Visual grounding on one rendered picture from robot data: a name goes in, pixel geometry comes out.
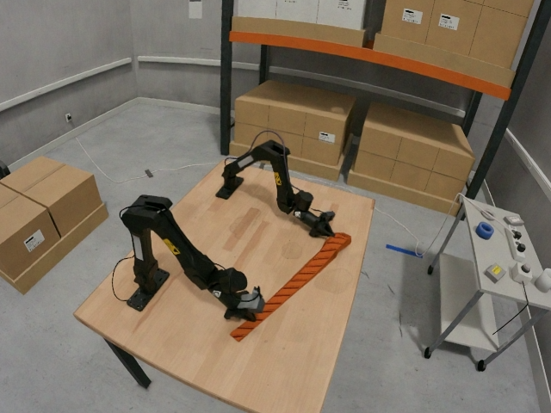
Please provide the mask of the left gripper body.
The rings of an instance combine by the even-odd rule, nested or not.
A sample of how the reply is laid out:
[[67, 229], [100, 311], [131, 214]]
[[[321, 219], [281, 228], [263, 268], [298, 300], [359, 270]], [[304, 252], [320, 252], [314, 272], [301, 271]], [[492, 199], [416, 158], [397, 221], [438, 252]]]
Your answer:
[[[309, 235], [311, 237], [315, 237], [316, 232], [318, 231], [318, 228], [326, 221], [327, 215], [325, 213], [330, 212], [322, 212], [319, 216], [316, 216], [314, 213], [308, 211], [303, 218], [302, 222], [306, 225], [308, 225], [310, 228], [312, 228], [309, 232]], [[322, 222], [322, 223], [321, 223]], [[321, 224], [320, 224], [321, 223]], [[320, 224], [320, 225], [319, 225]], [[319, 226], [317, 226], [319, 225]], [[317, 227], [316, 227], [317, 226]]]

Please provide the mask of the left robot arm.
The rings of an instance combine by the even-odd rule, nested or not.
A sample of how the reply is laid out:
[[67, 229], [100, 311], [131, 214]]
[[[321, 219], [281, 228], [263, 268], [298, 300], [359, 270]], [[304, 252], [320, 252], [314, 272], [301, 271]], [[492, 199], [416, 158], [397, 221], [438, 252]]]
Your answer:
[[224, 172], [221, 175], [224, 177], [224, 184], [215, 196], [228, 200], [238, 186], [244, 181], [243, 177], [236, 177], [238, 173], [259, 160], [272, 161], [270, 164], [275, 175], [277, 205], [279, 209], [287, 215], [294, 211], [293, 215], [302, 221], [313, 202], [313, 195], [305, 192], [304, 190], [294, 194], [292, 186], [288, 180], [289, 173], [286, 168], [286, 164], [288, 167], [287, 156], [290, 154], [289, 148], [285, 147], [286, 162], [282, 145], [272, 139], [256, 146], [253, 149], [246, 155], [224, 167]]

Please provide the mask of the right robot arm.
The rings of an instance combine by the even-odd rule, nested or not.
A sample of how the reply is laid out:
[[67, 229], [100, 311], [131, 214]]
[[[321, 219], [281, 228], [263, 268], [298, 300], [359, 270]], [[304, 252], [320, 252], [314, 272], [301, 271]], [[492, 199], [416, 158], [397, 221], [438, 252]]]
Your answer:
[[[226, 269], [228, 274], [223, 269], [218, 270], [210, 263], [213, 261], [189, 241], [170, 211], [173, 203], [169, 198], [142, 194], [131, 207], [137, 205], [149, 207], [128, 208], [121, 216], [122, 223], [130, 231], [133, 243], [133, 282], [139, 284], [127, 305], [137, 311], [143, 311], [170, 276], [169, 272], [158, 267], [158, 260], [153, 256], [151, 230], [164, 241], [181, 264], [185, 275], [201, 290], [207, 289], [216, 299], [223, 299], [230, 294], [228, 274], [231, 293], [247, 288], [248, 282], [244, 273], [233, 267]], [[150, 207], [163, 210], [161, 212], [164, 214]], [[210, 262], [204, 262], [199, 256]]]

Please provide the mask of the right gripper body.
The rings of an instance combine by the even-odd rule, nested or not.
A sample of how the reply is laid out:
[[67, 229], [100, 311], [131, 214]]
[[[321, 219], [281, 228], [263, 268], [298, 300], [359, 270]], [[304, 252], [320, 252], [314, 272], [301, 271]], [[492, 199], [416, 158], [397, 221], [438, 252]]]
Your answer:
[[[259, 292], [259, 290], [255, 291], [255, 289], [253, 288], [252, 294], [250, 294], [247, 290], [244, 290], [242, 292], [233, 293], [233, 295], [238, 299], [249, 300], [249, 299], [254, 299], [257, 296], [258, 292]], [[226, 309], [224, 318], [225, 319], [230, 319], [231, 317], [238, 317], [239, 319], [243, 318], [245, 316], [247, 308], [257, 309], [260, 298], [261, 298], [261, 296], [260, 296], [260, 293], [259, 293], [259, 295], [256, 299], [254, 299], [252, 301], [249, 301], [249, 302], [241, 302], [241, 301], [236, 300], [231, 294], [227, 294], [226, 297], [224, 297], [223, 299], [220, 299], [220, 302], [226, 308], [229, 309], [229, 310]]]

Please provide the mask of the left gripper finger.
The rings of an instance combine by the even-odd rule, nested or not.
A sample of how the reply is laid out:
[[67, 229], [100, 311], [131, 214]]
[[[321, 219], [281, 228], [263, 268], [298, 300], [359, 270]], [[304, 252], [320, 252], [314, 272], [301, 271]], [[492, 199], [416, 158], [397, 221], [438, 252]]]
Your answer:
[[[324, 228], [327, 227], [329, 229], [329, 231], [331, 232], [328, 232], [326, 231]], [[328, 236], [331, 236], [331, 237], [335, 237], [335, 233], [333, 232], [333, 230], [331, 229], [330, 227], [330, 224], [328, 222], [328, 220], [326, 220], [319, 228], [318, 228], [318, 231], [328, 235]]]
[[[330, 232], [329, 229], [328, 229], [327, 227], [325, 227], [324, 229], [325, 229], [326, 231]], [[326, 234], [324, 234], [324, 233], [322, 233], [322, 232], [319, 232], [319, 231], [316, 232], [316, 235], [317, 235], [317, 236], [330, 237], [330, 236], [328, 236], [328, 235], [326, 235]]]

